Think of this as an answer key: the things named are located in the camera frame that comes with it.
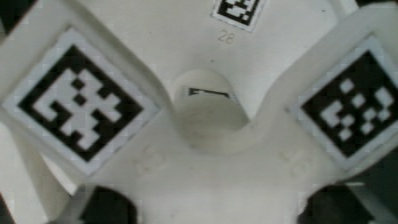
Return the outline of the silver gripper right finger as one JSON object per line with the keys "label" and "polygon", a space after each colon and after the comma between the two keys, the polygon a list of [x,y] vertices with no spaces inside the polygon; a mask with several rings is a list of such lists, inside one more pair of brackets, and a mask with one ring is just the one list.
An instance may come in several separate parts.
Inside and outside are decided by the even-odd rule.
{"label": "silver gripper right finger", "polygon": [[315,192],[297,224],[398,224],[398,216],[365,183],[349,182]]}

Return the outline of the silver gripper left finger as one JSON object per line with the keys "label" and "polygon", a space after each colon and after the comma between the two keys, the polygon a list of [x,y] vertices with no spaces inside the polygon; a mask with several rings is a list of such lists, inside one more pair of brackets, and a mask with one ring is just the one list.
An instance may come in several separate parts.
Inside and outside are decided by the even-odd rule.
{"label": "silver gripper left finger", "polygon": [[114,189],[86,184],[50,224],[139,224],[137,206]]}

